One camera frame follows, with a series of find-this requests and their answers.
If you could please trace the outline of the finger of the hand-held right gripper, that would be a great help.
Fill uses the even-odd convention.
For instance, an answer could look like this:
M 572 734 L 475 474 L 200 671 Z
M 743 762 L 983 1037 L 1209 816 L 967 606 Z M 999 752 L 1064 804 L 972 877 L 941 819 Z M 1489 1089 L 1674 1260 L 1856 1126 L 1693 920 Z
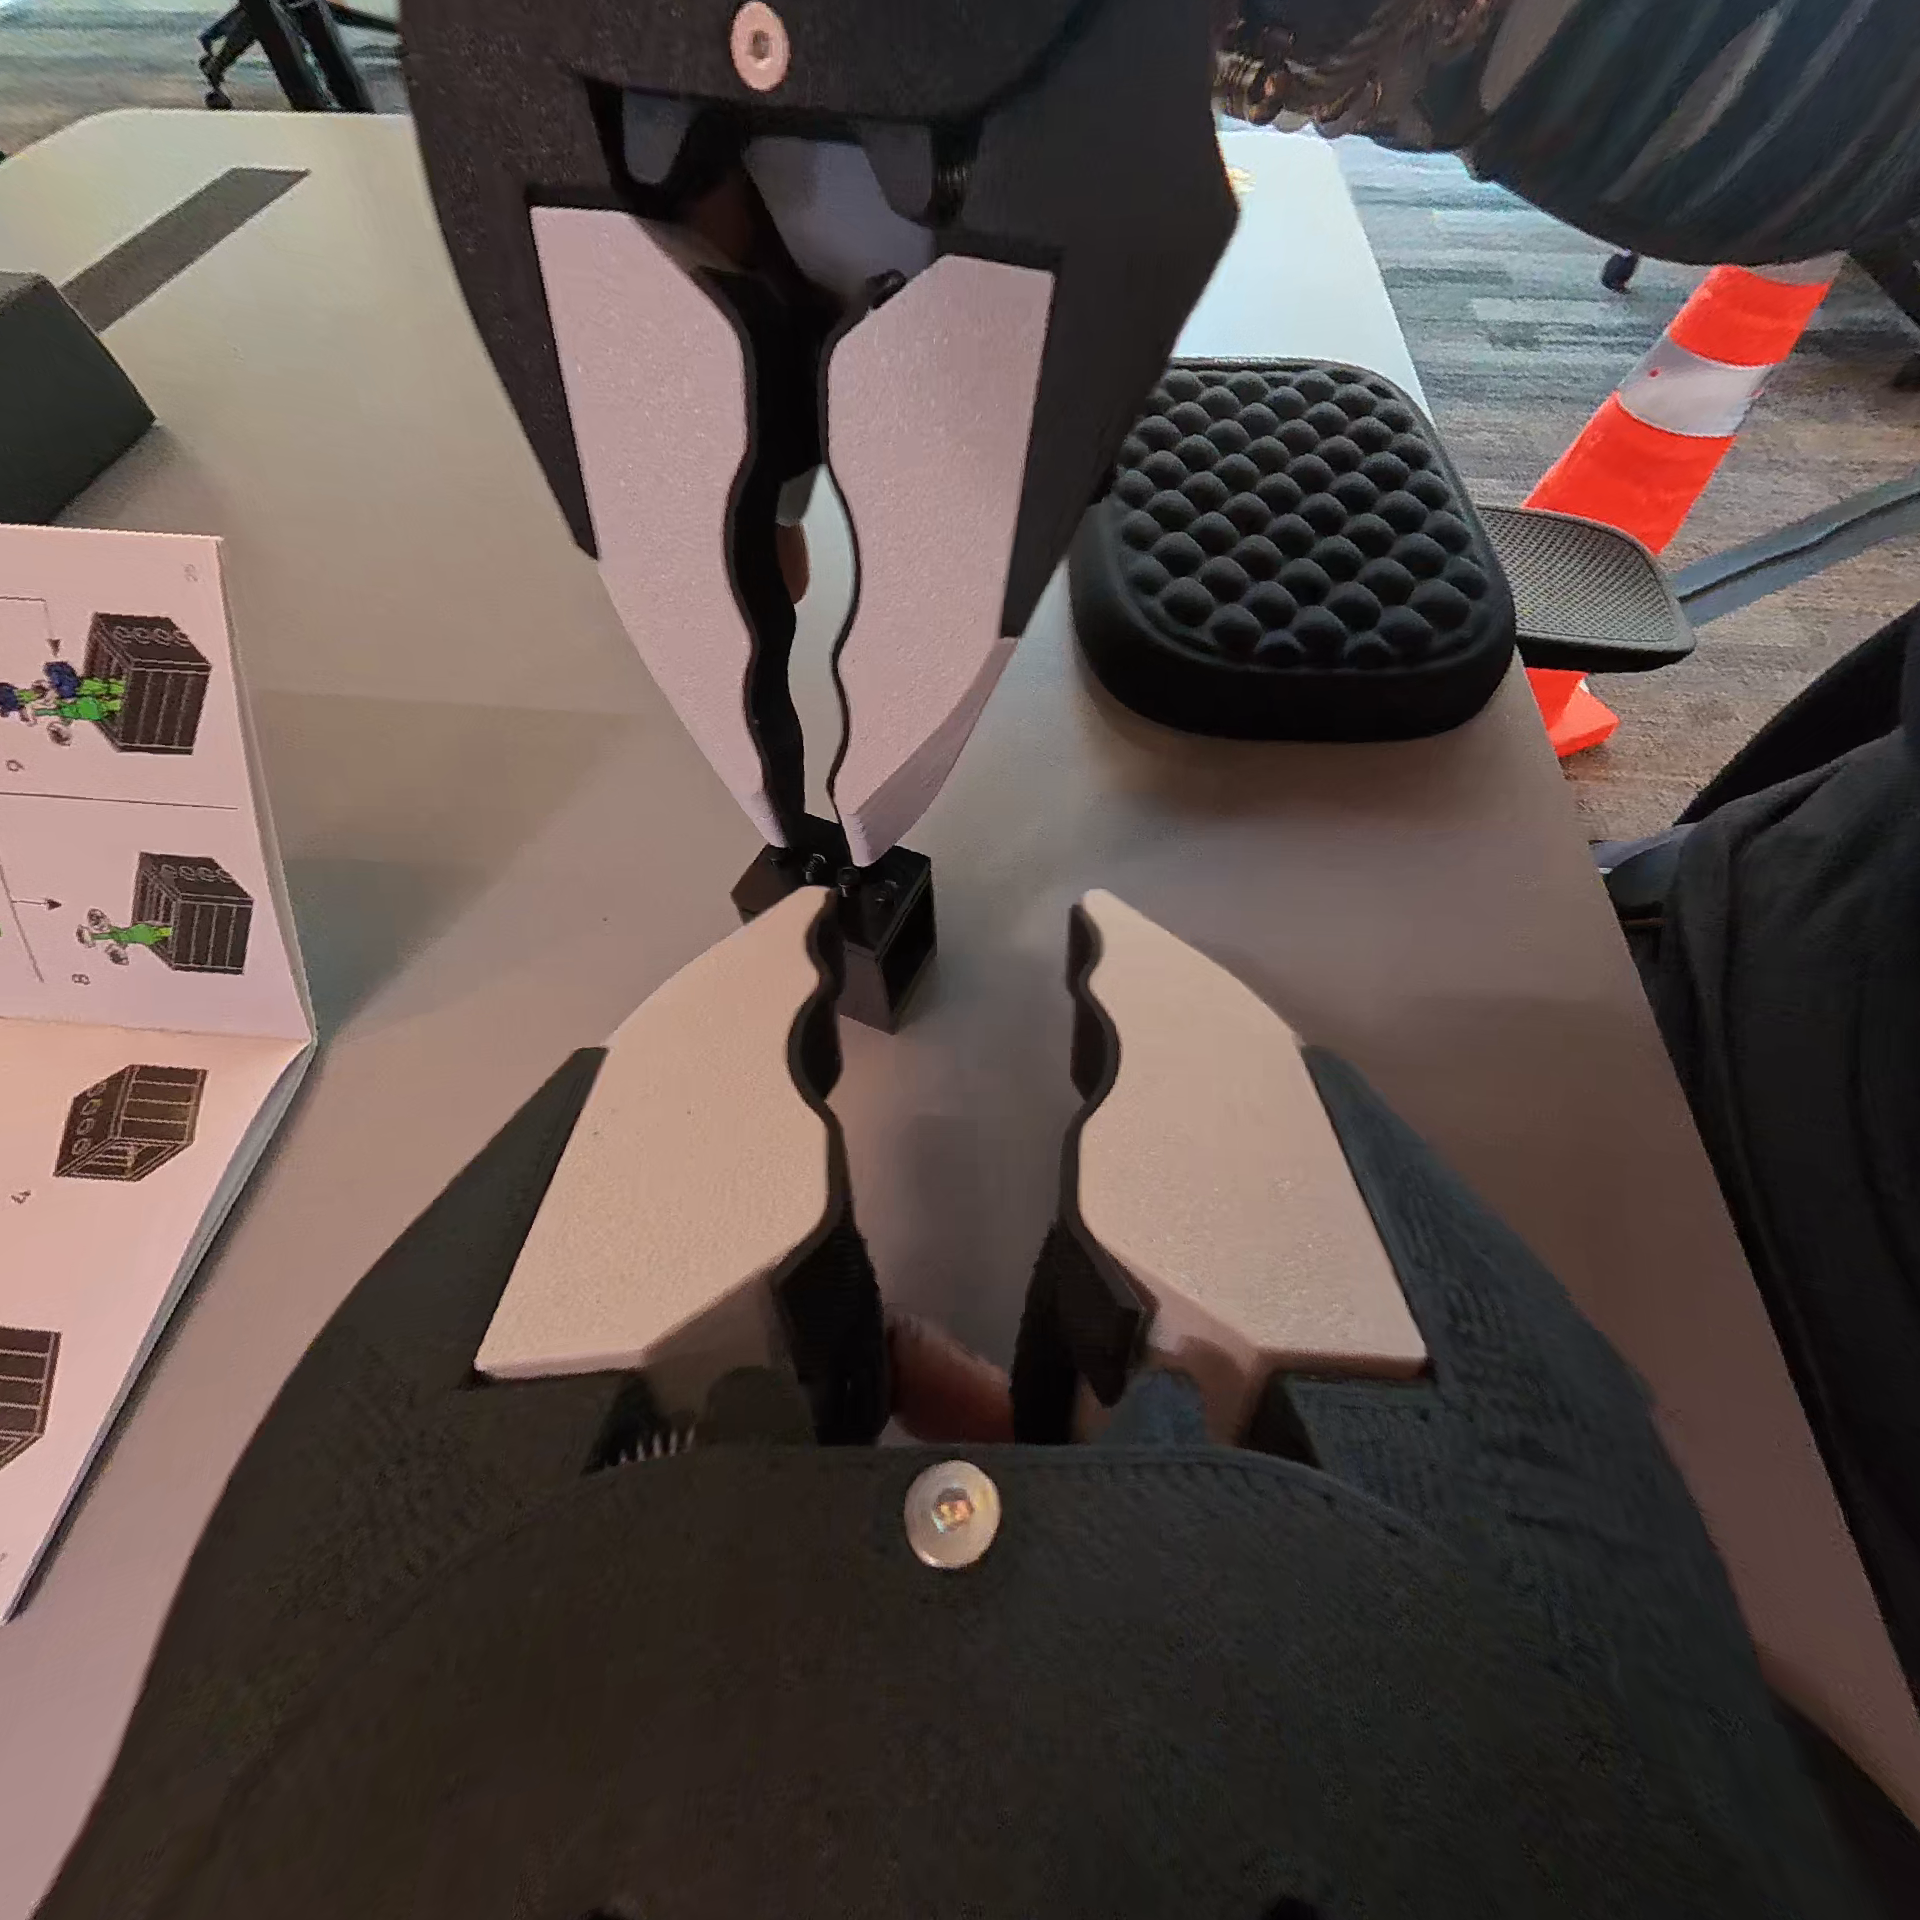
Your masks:
M 759 408 L 758 362 L 789 345 L 779 295 L 712 240 L 631 211 L 534 206 L 531 230 L 610 606 L 758 836 L 789 843 L 789 421 Z
M 1015 649 L 1002 604 L 1051 295 L 1042 268 L 945 254 L 829 354 L 829 475 L 855 546 L 829 795 L 855 864 L 929 808 Z

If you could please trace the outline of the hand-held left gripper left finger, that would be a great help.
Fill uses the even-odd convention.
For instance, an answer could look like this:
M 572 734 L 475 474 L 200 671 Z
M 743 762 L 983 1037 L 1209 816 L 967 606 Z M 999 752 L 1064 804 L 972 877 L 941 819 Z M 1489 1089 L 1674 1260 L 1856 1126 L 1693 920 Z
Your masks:
M 482 1332 L 482 1379 L 635 1372 L 691 1411 L 772 1369 L 808 1411 L 884 1411 L 882 1295 L 852 1213 L 829 891 L 794 891 L 605 1049 Z

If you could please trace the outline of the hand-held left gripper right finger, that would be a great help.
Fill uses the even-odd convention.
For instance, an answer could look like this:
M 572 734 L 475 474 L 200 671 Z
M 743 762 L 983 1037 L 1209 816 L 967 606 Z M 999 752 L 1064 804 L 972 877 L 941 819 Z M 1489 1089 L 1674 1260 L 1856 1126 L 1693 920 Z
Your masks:
M 1076 1110 L 1028 1284 L 1015 1411 L 1201 1411 L 1269 1379 L 1416 1380 L 1428 1342 L 1292 1025 L 1112 891 L 1067 913 Z

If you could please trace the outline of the white instruction booklet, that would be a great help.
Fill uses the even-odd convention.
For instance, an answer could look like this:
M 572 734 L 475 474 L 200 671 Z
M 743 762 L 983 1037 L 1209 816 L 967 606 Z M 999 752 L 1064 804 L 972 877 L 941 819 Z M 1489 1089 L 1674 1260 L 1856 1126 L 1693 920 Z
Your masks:
M 3 1619 L 316 1027 L 221 541 L 3 526 Z

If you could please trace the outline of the matte black box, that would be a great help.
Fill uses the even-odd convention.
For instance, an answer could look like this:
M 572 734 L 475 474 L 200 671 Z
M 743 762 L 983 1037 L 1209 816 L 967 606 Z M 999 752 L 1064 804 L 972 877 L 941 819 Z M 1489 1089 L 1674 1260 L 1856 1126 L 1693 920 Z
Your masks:
M 51 522 L 148 432 L 111 350 L 38 275 L 3 275 L 3 522 Z

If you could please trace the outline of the person's right forearm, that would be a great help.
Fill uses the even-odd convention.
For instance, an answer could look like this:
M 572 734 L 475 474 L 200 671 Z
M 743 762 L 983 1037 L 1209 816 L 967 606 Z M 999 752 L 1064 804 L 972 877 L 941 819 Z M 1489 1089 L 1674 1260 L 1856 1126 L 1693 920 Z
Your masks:
M 1516 3 L 1463 98 L 1483 180 L 1682 264 L 1917 222 L 1917 3 Z

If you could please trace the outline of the grey desk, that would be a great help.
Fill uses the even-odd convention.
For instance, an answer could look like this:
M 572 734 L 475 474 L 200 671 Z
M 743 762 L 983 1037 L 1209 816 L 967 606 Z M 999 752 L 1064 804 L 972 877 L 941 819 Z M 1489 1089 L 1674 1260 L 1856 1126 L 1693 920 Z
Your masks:
M 552 507 L 404 120 L 87 118 L 3 164 L 3 268 L 65 280 L 247 166 L 303 180 L 106 326 L 160 425 L 72 514 L 221 535 L 325 1037 L 3 1628 L 3 1915 L 59 1874 L 314 1332 L 575 1049 L 729 936 L 758 851 Z M 1917 1812 L 1913 1696 L 1520 671 L 1428 742 L 1203 744 L 1100 695 L 1053 585 L 908 843 L 935 972 L 837 1089 L 893 1305 L 1011 1351 L 1075 1110 L 1067 904 L 1109 888 L 1533 1246 L 1656 1393 L 1770 1682 Z

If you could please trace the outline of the black mesh cushion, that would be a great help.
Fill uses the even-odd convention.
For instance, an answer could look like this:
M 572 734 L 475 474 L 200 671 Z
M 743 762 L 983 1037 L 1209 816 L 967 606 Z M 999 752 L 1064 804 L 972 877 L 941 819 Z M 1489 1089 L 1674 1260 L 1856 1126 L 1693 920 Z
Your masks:
M 1100 690 L 1201 736 L 1434 736 L 1518 654 L 1431 419 L 1348 359 L 1171 359 L 1076 527 L 1067 597 Z

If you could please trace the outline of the black office chair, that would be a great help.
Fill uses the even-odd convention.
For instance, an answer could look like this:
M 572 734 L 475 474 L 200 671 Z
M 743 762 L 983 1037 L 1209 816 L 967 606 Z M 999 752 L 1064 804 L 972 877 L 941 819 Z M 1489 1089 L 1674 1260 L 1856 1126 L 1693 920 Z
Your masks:
M 287 108 L 373 114 L 376 100 L 345 37 L 400 44 L 395 15 L 354 3 L 229 3 L 200 32 L 201 105 L 229 110 L 229 71 L 241 54 L 260 53 Z

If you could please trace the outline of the person's dark clothing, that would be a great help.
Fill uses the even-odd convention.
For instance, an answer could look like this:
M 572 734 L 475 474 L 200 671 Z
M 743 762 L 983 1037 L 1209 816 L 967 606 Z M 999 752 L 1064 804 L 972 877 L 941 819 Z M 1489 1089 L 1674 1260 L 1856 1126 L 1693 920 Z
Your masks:
M 1592 864 L 1917 1685 L 1917 609 Z

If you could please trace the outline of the orange traffic cone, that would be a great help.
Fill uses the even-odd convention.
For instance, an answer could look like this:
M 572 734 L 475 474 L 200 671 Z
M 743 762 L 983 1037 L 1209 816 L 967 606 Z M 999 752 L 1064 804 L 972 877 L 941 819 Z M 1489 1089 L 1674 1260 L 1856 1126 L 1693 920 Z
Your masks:
M 1520 509 L 1597 520 L 1662 556 L 1841 261 L 1841 252 L 1823 252 L 1758 268 L 1714 264 Z M 1597 674 L 1529 665 L 1524 674 L 1558 758 L 1600 747 L 1620 727 L 1592 693 Z

